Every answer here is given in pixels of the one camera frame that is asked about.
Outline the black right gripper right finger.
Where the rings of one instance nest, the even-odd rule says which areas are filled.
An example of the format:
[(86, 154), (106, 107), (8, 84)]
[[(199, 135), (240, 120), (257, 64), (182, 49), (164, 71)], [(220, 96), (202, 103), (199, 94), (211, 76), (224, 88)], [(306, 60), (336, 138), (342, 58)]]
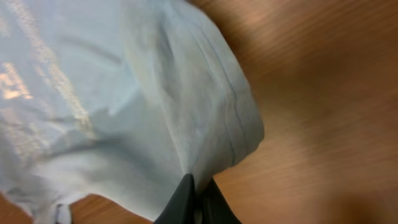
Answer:
[(214, 179), (211, 179), (200, 194), (198, 203), (202, 224), (242, 224), (229, 207)]

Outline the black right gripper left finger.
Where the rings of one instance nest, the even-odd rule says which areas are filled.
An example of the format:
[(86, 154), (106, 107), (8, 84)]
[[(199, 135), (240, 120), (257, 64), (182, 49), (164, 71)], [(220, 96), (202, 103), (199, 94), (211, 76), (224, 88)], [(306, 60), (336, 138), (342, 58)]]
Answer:
[(185, 174), (163, 212), (154, 224), (194, 224), (195, 183)]

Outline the light blue printed t-shirt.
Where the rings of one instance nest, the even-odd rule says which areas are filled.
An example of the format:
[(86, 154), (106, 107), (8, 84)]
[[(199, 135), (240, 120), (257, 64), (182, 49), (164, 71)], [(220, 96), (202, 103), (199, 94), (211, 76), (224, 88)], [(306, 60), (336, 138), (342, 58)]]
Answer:
[(187, 1), (1, 2), (1, 193), (35, 223), (108, 198), (155, 220), (264, 137), (244, 73)]

